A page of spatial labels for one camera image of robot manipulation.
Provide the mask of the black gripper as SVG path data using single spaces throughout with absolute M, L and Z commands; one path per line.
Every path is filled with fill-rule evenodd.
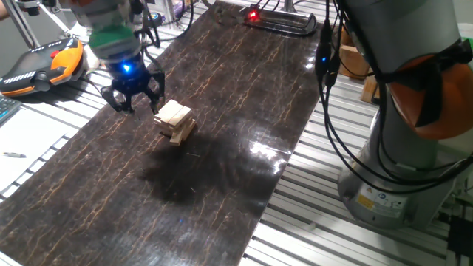
M 104 62 L 112 78 L 110 86 L 100 89 L 102 98 L 116 111 L 132 114 L 132 95 L 145 94 L 150 100 L 150 108 L 155 115 L 166 101 L 165 74 L 163 71 L 148 71 L 141 52 L 131 58 Z M 119 92 L 125 101 L 119 102 L 114 96 Z

